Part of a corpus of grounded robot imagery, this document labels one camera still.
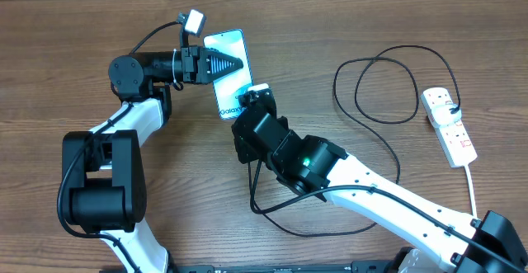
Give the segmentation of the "blue Galaxy smartphone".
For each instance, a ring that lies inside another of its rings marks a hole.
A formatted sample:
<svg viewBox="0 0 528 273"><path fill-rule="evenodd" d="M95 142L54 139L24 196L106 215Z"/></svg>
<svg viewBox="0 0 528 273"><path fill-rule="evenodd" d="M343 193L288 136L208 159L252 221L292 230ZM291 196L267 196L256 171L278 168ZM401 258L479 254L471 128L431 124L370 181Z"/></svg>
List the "blue Galaxy smartphone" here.
<svg viewBox="0 0 528 273"><path fill-rule="evenodd" d="M243 111L238 97L252 86L251 65L241 29L232 29L208 35L203 39L204 46L218 50L222 54L240 59L242 67L233 66L225 59L212 59L211 71L228 71L223 77L213 81L215 98L221 120L237 118Z"/></svg>

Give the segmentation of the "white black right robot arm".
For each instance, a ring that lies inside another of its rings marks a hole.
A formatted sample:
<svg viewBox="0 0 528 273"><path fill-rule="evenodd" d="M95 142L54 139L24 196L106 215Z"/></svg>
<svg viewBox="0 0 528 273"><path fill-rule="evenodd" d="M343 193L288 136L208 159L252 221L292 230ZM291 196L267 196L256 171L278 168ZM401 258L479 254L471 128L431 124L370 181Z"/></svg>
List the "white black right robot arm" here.
<svg viewBox="0 0 528 273"><path fill-rule="evenodd" d="M251 87L238 97L242 108L232 126L242 164L266 166L293 199L267 215L315 196L350 209L412 246L399 272L524 272L527 251L512 223L492 211L483 219L437 205L375 173L327 139L300 138L276 114L271 89Z"/></svg>

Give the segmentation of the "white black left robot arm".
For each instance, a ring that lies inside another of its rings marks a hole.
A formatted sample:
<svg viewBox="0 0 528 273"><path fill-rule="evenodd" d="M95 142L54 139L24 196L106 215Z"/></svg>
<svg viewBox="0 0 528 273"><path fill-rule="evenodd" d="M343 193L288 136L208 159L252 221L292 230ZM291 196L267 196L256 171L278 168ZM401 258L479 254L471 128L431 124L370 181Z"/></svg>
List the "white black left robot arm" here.
<svg viewBox="0 0 528 273"><path fill-rule="evenodd" d="M171 90L205 85L249 66L245 49L183 46L165 52L133 49L109 66L120 109L88 131L66 134L57 215L76 238L105 242L125 272L174 272L171 253L154 237L145 213L140 148L172 113Z"/></svg>

